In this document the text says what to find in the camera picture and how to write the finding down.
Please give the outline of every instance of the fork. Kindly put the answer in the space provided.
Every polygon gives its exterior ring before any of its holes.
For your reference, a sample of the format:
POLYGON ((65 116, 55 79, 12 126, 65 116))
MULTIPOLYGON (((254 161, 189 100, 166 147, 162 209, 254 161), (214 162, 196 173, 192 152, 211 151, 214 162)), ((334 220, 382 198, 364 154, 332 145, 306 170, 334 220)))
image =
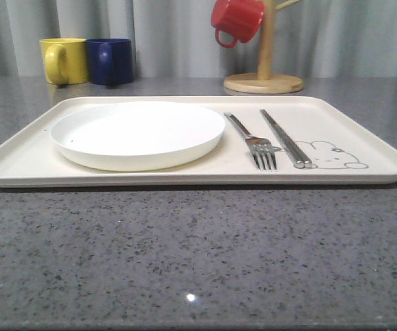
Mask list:
POLYGON ((272 143, 266 138, 253 136, 231 112, 225 112, 224 116, 227 117, 232 124, 234 124, 234 126, 243 136, 258 170, 276 171, 277 167, 275 151, 281 150, 281 148, 273 146, 272 143))

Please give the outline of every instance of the wooden base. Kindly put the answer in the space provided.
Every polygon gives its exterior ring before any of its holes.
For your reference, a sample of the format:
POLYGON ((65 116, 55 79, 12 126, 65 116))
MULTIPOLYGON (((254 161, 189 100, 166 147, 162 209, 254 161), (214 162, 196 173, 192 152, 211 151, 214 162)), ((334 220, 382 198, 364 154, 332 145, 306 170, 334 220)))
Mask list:
POLYGON ((286 74, 272 74, 268 80, 259 80, 257 73, 233 74, 224 80, 229 90, 258 94, 292 93, 303 89, 301 78, 286 74))

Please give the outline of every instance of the mug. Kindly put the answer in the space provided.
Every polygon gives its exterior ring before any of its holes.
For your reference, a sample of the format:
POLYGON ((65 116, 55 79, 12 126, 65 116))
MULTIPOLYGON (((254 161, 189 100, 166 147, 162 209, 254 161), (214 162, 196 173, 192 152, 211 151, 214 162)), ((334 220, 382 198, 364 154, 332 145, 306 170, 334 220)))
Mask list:
POLYGON ((46 81, 55 85, 77 84, 88 81, 85 39, 41 39, 41 57, 46 81))
POLYGON ((217 0, 211 17, 216 41, 225 48, 232 48, 238 40, 246 43, 260 28, 263 16, 264 4, 262 1, 217 0), (232 42, 222 42, 220 31, 229 33, 233 37, 232 42))
POLYGON ((129 39, 87 39, 85 47, 91 83, 112 86, 134 81, 129 39))

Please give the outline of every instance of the red mug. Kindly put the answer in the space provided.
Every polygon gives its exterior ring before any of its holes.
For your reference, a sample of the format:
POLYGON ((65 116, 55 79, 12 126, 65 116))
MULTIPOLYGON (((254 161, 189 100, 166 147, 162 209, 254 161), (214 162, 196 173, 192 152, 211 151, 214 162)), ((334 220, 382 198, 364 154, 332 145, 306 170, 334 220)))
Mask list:
POLYGON ((241 41, 251 40, 261 25, 264 4, 258 0, 217 0, 213 7, 211 24, 215 28, 216 41, 225 48, 232 48, 241 41), (220 31, 229 33, 233 40, 223 43, 220 31))

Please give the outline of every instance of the countertop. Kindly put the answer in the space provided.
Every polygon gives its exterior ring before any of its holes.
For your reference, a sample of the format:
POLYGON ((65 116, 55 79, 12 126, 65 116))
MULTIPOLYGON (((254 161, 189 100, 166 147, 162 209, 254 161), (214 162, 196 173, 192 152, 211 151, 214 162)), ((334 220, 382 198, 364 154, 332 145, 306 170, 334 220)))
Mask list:
MULTIPOLYGON (((0 77, 0 144, 64 99, 222 81, 0 77)), ((304 82, 397 149, 397 79, 304 82)), ((397 330, 397 183, 0 188, 0 330, 158 328, 397 330)))

